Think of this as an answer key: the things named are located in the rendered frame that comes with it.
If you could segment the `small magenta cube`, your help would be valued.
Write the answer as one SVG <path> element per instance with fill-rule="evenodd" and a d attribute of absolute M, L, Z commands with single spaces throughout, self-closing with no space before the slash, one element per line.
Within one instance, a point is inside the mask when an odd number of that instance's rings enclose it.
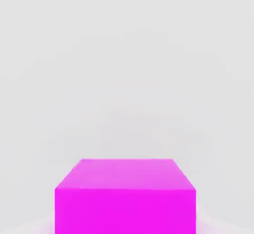
<path fill-rule="evenodd" d="M 196 234 L 196 190 L 171 159 L 83 159 L 55 189 L 55 234 Z"/>

